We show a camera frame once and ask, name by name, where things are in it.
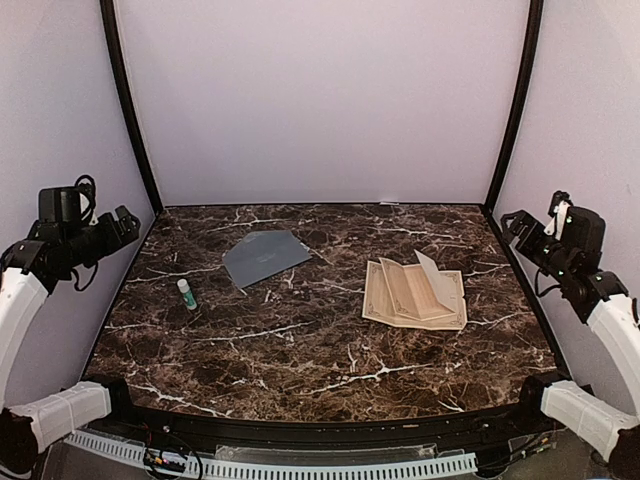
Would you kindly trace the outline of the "beige lined letter paper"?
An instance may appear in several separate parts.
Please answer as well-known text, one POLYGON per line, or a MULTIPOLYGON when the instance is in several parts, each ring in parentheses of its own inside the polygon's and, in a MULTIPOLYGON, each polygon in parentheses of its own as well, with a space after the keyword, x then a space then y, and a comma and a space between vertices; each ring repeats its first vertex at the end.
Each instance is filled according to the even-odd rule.
POLYGON ((439 270, 430 257, 415 250, 417 264, 379 258, 395 316, 436 329, 460 330, 467 322, 462 273, 439 270))

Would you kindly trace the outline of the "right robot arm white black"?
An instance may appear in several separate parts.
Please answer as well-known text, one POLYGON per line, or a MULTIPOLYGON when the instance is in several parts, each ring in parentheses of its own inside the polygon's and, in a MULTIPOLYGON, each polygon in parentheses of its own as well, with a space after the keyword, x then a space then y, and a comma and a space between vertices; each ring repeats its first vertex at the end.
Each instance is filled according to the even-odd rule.
MULTIPOLYGON (((579 320, 602 342, 634 401, 639 399, 639 307, 628 289, 599 263, 606 223, 596 212, 553 194, 542 224, 525 210, 501 218, 506 243, 554 279, 579 320)), ((620 479, 639 476, 639 416, 626 414, 560 374, 527 379, 522 403, 510 413, 521 434, 547 418, 560 422, 595 449, 620 479)))

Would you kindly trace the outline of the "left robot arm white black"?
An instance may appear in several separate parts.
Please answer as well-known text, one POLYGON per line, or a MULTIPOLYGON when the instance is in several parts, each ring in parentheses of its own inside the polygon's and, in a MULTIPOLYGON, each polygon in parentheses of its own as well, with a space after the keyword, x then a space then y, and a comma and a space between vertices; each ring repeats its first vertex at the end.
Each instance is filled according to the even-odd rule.
MULTIPOLYGON (((96 215, 96 183, 84 174, 71 186, 45 188, 27 237, 1 255, 1 382, 6 384, 33 319, 61 282, 87 285, 78 269, 96 272, 102 259, 139 237, 140 220, 125 206, 96 215)), ((141 427, 122 378, 97 375, 43 399, 1 406, 1 470, 26 475, 53 443, 103 419, 120 436, 141 427)))

